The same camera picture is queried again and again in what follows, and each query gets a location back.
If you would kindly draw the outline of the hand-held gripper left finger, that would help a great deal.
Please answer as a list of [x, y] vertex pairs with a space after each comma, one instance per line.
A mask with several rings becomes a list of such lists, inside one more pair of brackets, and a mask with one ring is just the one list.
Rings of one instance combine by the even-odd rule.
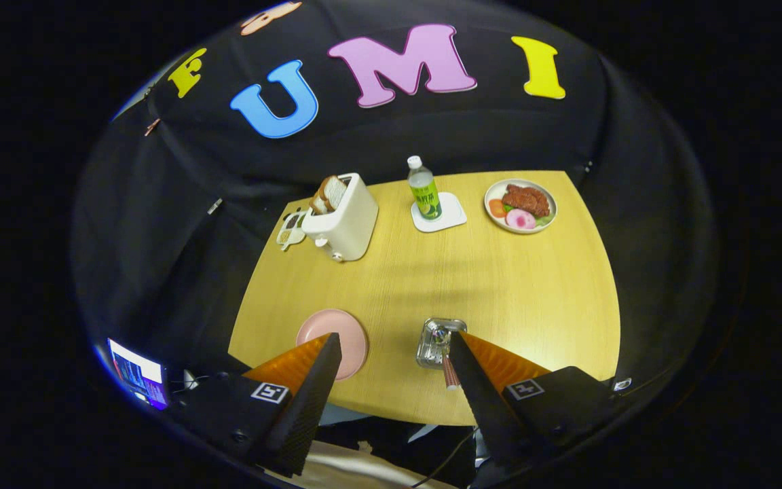
[[341, 364], [336, 332], [174, 394], [174, 419], [224, 458], [300, 475]]

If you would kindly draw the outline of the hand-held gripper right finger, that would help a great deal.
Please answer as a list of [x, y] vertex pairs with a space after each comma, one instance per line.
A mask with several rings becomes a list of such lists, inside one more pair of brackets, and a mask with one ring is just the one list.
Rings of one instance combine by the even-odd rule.
[[551, 371], [462, 331], [451, 332], [448, 359], [500, 469], [558, 461], [617, 414], [617, 394], [577, 366]]

